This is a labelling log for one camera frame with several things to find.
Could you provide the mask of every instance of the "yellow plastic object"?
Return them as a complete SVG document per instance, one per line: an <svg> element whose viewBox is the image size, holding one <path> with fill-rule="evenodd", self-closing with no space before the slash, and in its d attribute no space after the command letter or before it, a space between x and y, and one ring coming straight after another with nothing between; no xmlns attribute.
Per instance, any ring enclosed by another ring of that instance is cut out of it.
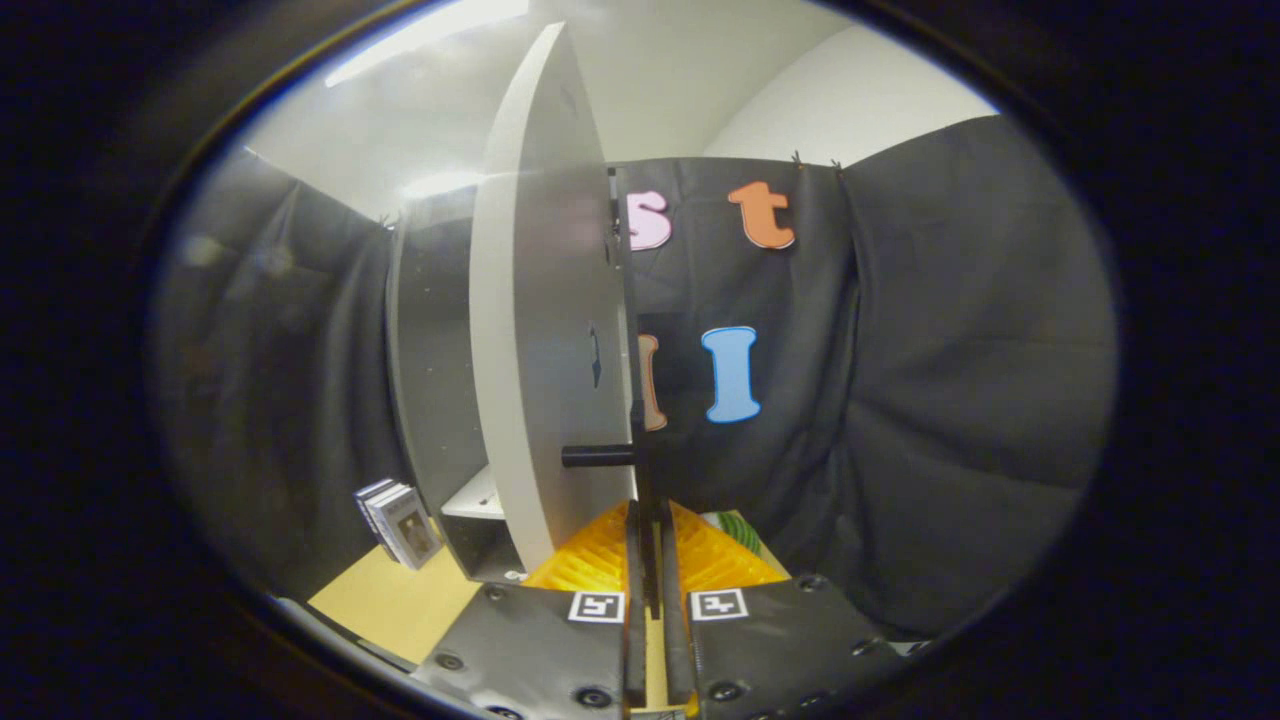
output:
<svg viewBox="0 0 1280 720"><path fill-rule="evenodd" d="M627 592L627 502L591 520L524 584L550 591Z"/></svg>
<svg viewBox="0 0 1280 720"><path fill-rule="evenodd" d="M680 596L777 583L786 577L696 512L671 503L680 560Z"/></svg>

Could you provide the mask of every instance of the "blue letter i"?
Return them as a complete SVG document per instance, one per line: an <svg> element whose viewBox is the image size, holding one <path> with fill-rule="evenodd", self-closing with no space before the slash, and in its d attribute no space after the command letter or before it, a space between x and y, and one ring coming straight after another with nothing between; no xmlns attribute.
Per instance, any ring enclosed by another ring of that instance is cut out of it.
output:
<svg viewBox="0 0 1280 720"><path fill-rule="evenodd" d="M751 397L751 328L716 328L703 333L716 369L716 405L707 411L713 423L737 423L754 418L760 404Z"/></svg>

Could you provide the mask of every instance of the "foam letter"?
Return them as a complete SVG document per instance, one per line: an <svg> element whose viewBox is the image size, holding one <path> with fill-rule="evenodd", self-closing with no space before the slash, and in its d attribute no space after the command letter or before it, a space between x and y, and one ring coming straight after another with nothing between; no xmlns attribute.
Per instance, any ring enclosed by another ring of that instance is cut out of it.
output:
<svg viewBox="0 0 1280 720"><path fill-rule="evenodd" d="M713 423L737 423L754 418L760 404L751 397L753 328L716 328L703 334L703 347L712 352L716 369L716 405L707 411Z"/></svg>
<svg viewBox="0 0 1280 720"><path fill-rule="evenodd" d="M658 338L652 334L640 336L640 386L644 398L645 432L660 430L667 427L667 416L658 410L658 393L653 389L653 354L658 351Z"/></svg>
<svg viewBox="0 0 1280 720"><path fill-rule="evenodd" d="M631 250L653 250L671 240L671 220L662 214L666 209L667 199L652 190L627 193Z"/></svg>
<svg viewBox="0 0 1280 720"><path fill-rule="evenodd" d="M728 193L728 201L742 209L746 240L767 250L782 250L796 241L791 228L780 228L773 210L787 206L786 195L769 192L769 183L755 181Z"/></svg>

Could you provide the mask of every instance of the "white curved panel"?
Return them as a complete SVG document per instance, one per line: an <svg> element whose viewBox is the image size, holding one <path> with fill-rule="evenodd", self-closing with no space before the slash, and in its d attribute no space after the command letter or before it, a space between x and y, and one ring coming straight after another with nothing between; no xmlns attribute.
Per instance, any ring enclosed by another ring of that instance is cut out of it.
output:
<svg viewBox="0 0 1280 720"><path fill-rule="evenodd" d="M480 424L530 571L635 496L630 468L566 470L564 445L630 442L630 369L609 183L564 23L534 42L498 110L471 236ZM595 364L599 360L599 370Z"/></svg>

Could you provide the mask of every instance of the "orange letter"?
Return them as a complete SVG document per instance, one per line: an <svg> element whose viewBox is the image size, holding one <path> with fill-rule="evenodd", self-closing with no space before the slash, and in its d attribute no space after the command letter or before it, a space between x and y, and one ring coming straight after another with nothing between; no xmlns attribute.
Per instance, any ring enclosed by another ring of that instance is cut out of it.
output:
<svg viewBox="0 0 1280 720"><path fill-rule="evenodd" d="M796 241L791 228L780 228L773 219L774 208L786 208L786 195L769 192L769 183L755 181L728 193L728 201L742 208L742 231L746 240L768 250L782 250Z"/></svg>
<svg viewBox="0 0 1280 720"><path fill-rule="evenodd" d="M653 389L653 354L657 351L658 338L641 333L640 384L644 397L644 429L650 433L667 427L667 416L658 410L658 395Z"/></svg>

